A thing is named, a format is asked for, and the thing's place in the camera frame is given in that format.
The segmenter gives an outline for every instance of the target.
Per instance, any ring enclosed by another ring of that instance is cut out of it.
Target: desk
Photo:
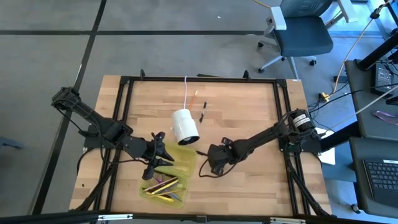
[[[120,76],[103,78],[95,110],[105,117],[112,117]],[[135,81],[127,124],[134,136],[150,139],[150,133],[164,131],[165,142],[175,141],[170,127],[172,113],[183,105],[182,82]],[[210,144],[218,144],[222,137],[248,138],[277,122],[272,85],[262,83],[205,83],[188,82],[187,104],[194,92],[197,98],[192,107],[192,117],[200,117],[203,102],[207,107],[202,124],[198,124],[200,140],[190,148],[207,152]],[[287,80],[287,90],[292,108],[305,108],[303,87],[300,81]],[[318,203],[331,212],[320,163],[311,154],[303,153],[305,182]],[[120,160],[130,159],[122,152]],[[219,179],[199,178],[198,170],[205,157],[198,156],[196,170],[190,180],[183,208],[175,209],[153,203],[138,195],[144,165],[120,164],[116,177],[112,212],[158,214],[206,214],[206,215],[279,215],[292,216],[287,176],[283,155],[278,142],[272,141],[259,147],[232,172]],[[89,152],[82,160],[76,180],[70,208],[79,206],[98,181],[101,169],[99,150]],[[203,174],[209,174],[209,165]],[[107,186],[103,191],[100,208],[104,208]],[[297,204],[303,213],[299,188],[295,188]]]
[[[355,62],[352,60],[346,61],[345,67],[351,91],[371,87],[371,71],[362,71],[358,69]],[[355,111],[360,110],[378,97],[378,95],[371,93],[369,90],[360,91],[351,96],[354,101]],[[375,102],[368,109],[357,114],[357,122],[337,131],[330,137],[322,139],[322,149],[329,149],[344,143],[348,141],[351,136],[398,141],[397,127],[375,117],[373,115],[373,112],[375,111],[384,111],[386,113],[396,114],[398,106],[387,105],[386,101],[383,99]]]
[[[354,186],[359,209],[371,215],[398,218],[398,208],[383,205],[372,199],[366,171],[362,163],[363,159],[389,158],[398,160],[398,154],[396,153],[398,143],[366,138],[350,138],[349,144],[357,176],[357,183]],[[380,156],[375,156],[375,149],[377,149],[377,154]]]

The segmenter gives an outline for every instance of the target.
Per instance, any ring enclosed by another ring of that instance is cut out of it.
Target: transparent yellow container
[[[189,147],[185,146],[179,146],[176,143],[166,142],[165,148],[166,151],[173,157],[174,162],[172,163],[174,166],[156,167],[154,176],[158,179],[160,176],[162,176],[163,181],[171,179],[172,178],[171,176],[177,177],[178,183],[173,185],[167,191],[184,189],[182,191],[174,193],[174,196],[177,196],[179,200],[172,197],[174,201],[168,202],[158,197],[151,197],[151,195],[147,194],[147,192],[145,192],[144,189],[158,184],[158,181],[155,180],[154,178],[142,181],[141,186],[139,188],[139,195],[153,202],[161,203],[163,205],[171,206],[174,208],[181,208],[185,200],[185,196],[187,194],[190,178],[196,167],[197,153],[194,149],[190,149]]]

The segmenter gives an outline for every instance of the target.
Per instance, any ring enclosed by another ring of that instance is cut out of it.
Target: floor
[[[91,30],[99,6],[98,0],[2,0],[0,30]],[[309,66],[302,58],[295,60],[308,104],[317,100],[319,92],[332,90],[332,77],[356,40],[351,35],[358,35],[369,22],[367,5],[355,5],[355,9],[359,12],[359,22],[341,21],[331,29],[333,51],[320,55],[316,66]],[[337,11],[334,3],[322,18],[327,21]],[[263,30],[267,15],[266,8],[252,1],[117,0],[106,3],[99,30]],[[382,36],[394,27],[391,24],[385,12],[379,22],[372,21],[349,59],[362,58],[383,43]],[[61,115],[50,106],[51,97],[61,86],[74,84],[88,38],[87,35],[0,35],[0,136],[25,145],[23,150],[0,149],[0,217],[25,215],[30,211],[61,120]],[[85,103],[94,106],[103,75],[138,75],[140,69],[148,76],[204,73],[241,77],[243,71],[249,70],[254,78],[293,78],[288,63],[281,61],[267,67],[263,74],[256,73],[258,66],[270,60],[277,50],[266,46],[258,51],[256,45],[260,39],[242,35],[97,36],[80,94]],[[349,88],[344,88],[341,94],[344,92],[349,92]],[[346,97],[320,110],[317,120],[333,126],[353,112],[352,100]],[[87,126],[76,116],[72,119]],[[45,213],[68,209],[82,144],[83,138],[70,126],[47,195]],[[396,222],[351,212],[349,205],[356,202],[352,183],[326,180],[326,187],[333,214],[338,217]]]

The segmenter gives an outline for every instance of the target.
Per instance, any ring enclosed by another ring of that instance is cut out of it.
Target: black keyboard
[[[398,161],[364,160],[363,164],[373,199],[398,207]]]

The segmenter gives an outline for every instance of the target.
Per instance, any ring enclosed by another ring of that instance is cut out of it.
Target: wooden table
[[[120,76],[105,75],[95,110],[112,117]],[[292,109],[306,108],[300,80],[287,80]],[[126,96],[122,98],[121,114]],[[151,139],[151,132],[166,133],[165,141],[175,142],[170,130],[172,113],[183,107],[185,86],[182,82],[134,82],[127,124],[133,136]],[[263,83],[203,83],[188,82],[187,104],[194,92],[197,98],[192,117],[198,121],[204,101],[204,120],[197,124],[200,140],[190,148],[207,152],[210,144],[219,144],[222,137],[242,139],[251,137],[278,121],[272,85]],[[285,113],[283,97],[282,111]],[[301,155],[305,183],[317,202],[331,212],[319,160],[311,154]],[[122,152],[121,160],[130,159]],[[198,156],[197,168],[183,208],[160,205],[138,195],[145,166],[130,162],[119,165],[114,189],[112,212],[174,213],[207,215],[292,216],[289,189],[283,155],[274,140],[259,148],[240,162],[228,175],[219,178],[199,178],[199,167],[205,157]],[[82,160],[70,208],[76,208],[89,195],[98,181],[102,161],[99,150],[89,152]],[[206,165],[203,174],[210,174]],[[100,208],[104,208],[108,186],[103,191]],[[303,213],[299,188],[296,187],[298,208]]]

